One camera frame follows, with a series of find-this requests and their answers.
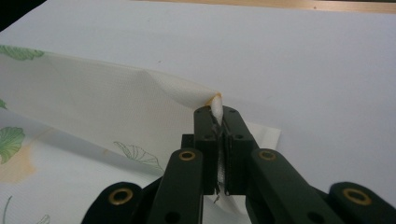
black plastic part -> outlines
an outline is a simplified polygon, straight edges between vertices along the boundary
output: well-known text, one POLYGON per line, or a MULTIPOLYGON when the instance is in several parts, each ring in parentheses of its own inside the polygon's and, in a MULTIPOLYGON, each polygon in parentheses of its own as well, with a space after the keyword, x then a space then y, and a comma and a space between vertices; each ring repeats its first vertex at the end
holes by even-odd
POLYGON ((130 224, 142 195, 142 189, 136 184, 120 182, 111 185, 93 202, 82 224, 130 224))
POLYGON ((152 203, 154 202, 155 195, 157 194, 158 187, 160 186, 162 178, 157 179, 151 184, 147 185, 142 190, 142 200, 137 207, 132 223, 146 223, 151 212, 152 203))
POLYGON ((194 147, 194 134, 193 133, 184 133, 181 135, 181 147, 194 147))
POLYGON ((312 187, 312 186, 311 186, 311 188, 314 189, 314 190, 317 192, 317 195, 319 195, 320 198, 321 198, 323 201, 325 201, 325 202, 328 201, 329 195, 328 195, 327 193, 321 191, 320 189, 314 188, 314 187, 312 187))
POLYGON ((346 223, 396 223, 395 208, 358 184, 344 182, 332 185, 329 204, 346 223))
POLYGON ((276 223, 344 223, 280 153, 254 150, 249 171, 276 223))
POLYGON ((0 6, 0 32, 30 10, 40 6, 46 0, 3 0, 0 6))
POLYGON ((252 180, 249 181, 245 206, 252 224, 274 224, 275 220, 260 191, 252 180))
POLYGON ((151 208, 149 224, 202 223, 203 165, 199 150, 183 148, 172 154, 151 208))
POLYGON ((223 113, 226 194, 245 195, 248 186, 247 158, 259 146, 237 110, 224 106, 223 113))
POLYGON ((215 193, 218 185, 219 125, 212 116, 210 106, 194 112, 194 148, 200 150, 204 160, 204 194, 215 193))

white paper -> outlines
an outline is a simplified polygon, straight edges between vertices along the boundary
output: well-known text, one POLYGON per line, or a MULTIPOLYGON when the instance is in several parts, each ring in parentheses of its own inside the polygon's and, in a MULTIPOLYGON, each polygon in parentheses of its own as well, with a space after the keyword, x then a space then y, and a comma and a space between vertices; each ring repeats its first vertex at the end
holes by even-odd
POLYGON ((220 91, 314 187, 396 205, 396 16, 134 1, 47 1, 0 44, 174 74, 220 91))
MULTIPOLYGON (((18 183, 5 183, 0 177, 0 217, 5 224, 78 224, 108 186, 124 181, 143 188, 163 174, 73 135, 0 109, 0 129, 8 126, 23 128, 24 148, 18 153, 25 154, 29 149, 29 162, 35 172, 18 183)), ((9 162, 20 160, 17 155, 9 162)), ((5 173, 4 166, 0 165, 1 175, 17 175, 18 169, 21 167, 14 166, 5 173)), ((206 197, 203 219, 205 224, 250 223, 248 216, 227 212, 206 197)))
MULTIPOLYGON (((222 108, 219 93, 179 77, 68 57, 37 49, 0 46, 0 52, 0 67, 2 68, 0 109, 7 109, 26 118, 38 120, 51 127, 51 130, 60 130, 91 142, 99 146, 104 154, 110 150, 131 161, 151 166, 152 169, 157 170, 157 173, 164 171, 170 155, 179 149, 181 135, 192 132, 193 111, 213 98, 215 100, 212 102, 216 102, 214 109, 218 111, 219 108, 222 108)), ((215 114, 218 119, 221 119, 222 115, 215 114)), ((5 116, 0 117, 0 120, 7 119, 7 116, 9 115, 6 113, 5 116)), ((37 171, 30 156, 33 142, 37 142, 40 136, 48 133, 40 133, 37 139, 27 145, 26 141, 16 143, 16 136, 18 139, 23 139, 25 134, 23 128, 14 127, 15 125, 4 126, 3 123, 0 123, 0 132, 2 132, 0 145, 3 144, 0 147, 2 152, 0 186, 3 186, 2 183, 12 184, 9 190, 2 191, 1 194, 1 197, 6 197, 3 213, 5 217, 11 216, 8 219, 18 223, 20 221, 17 220, 20 218, 7 212, 8 207, 15 211, 15 208, 10 206, 10 202, 23 204, 19 206, 26 209, 33 206, 37 200, 36 197, 43 194, 43 190, 31 191, 35 196, 29 200, 22 200, 23 194, 18 191, 12 192, 11 189, 34 188, 37 185, 35 181, 39 181, 43 185, 50 185, 53 179, 51 176, 43 176, 43 173, 47 171, 37 171), (26 185, 26 178, 33 180, 26 185)), ((21 126, 30 125, 35 126, 34 123, 29 122, 25 122, 21 126)), ((261 140, 265 139, 265 136, 271 135, 272 132, 279 133, 277 129, 260 125, 254 127, 253 134, 261 140)), ((55 141, 54 147, 48 147, 48 150, 57 150, 61 144, 62 141, 55 141)), ((74 153, 82 153, 97 159, 95 155, 87 154, 88 152, 84 151, 86 149, 83 144, 74 144, 74 147, 75 149, 72 149, 74 153)), ((48 162, 44 161, 47 163, 45 169, 52 170, 54 168, 51 166, 54 166, 54 162, 57 163, 57 158, 60 155, 52 152, 47 154, 44 157, 48 160, 48 162)), ((73 175, 78 169, 85 169, 83 167, 103 169, 102 167, 97 168, 100 161, 97 163, 85 162, 66 156, 63 156, 62 160, 72 160, 73 162, 69 164, 73 165, 73 170, 65 170, 63 174, 57 174, 57 176, 64 175, 66 178, 70 178, 68 176, 73 175)), ((118 172, 117 168, 109 169, 109 171, 118 172)), ((131 181, 138 184, 141 177, 144 178, 145 175, 133 177, 131 181)), ((64 189, 69 189, 73 191, 72 194, 78 195, 81 193, 76 190, 79 185, 85 184, 88 188, 92 183, 101 182, 101 176, 73 175, 73 180, 66 181, 64 189)), ((104 185, 110 185, 108 182, 101 183, 100 186, 103 189, 104 185)), ((70 191, 64 191, 64 189, 56 189, 61 197, 58 199, 60 201, 64 200, 62 197, 70 197, 70 191)), ((47 200, 43 198, 42 203, 47 203, 47 200)), ((78 215, 74 215, 75 221, 80 222, 83 219, 83 212, 89 208, 89 204, 93 200, 94 198, 87 195, 78 196, 78 201, 84 201, 82 205, 85 207, 79 210, 78 215)), ((235 206, 234 202, 224 203, 223 200, 216 204, 219 209, 235 206)), ((76 209, 71 209, 67 205, 62 205, 61 208, 56 206, 58 203, 48 204, 52 204, 52 206, 42 206, 37 209, 46 210, 40 220, 41 223, 50 223, 51 220, 57 223, 70 221, 67 214, 76 209), (51 209, 54 207, 58 207, 58 210, 67 210, 68 213, 54 211, 51 209)), ((233 211, 229 212, 233 216, 240 216, 233 211)), ((32 219, 31 215, 34 214, 25 215, 21 217, 21 220, 28 222, 32 219)))

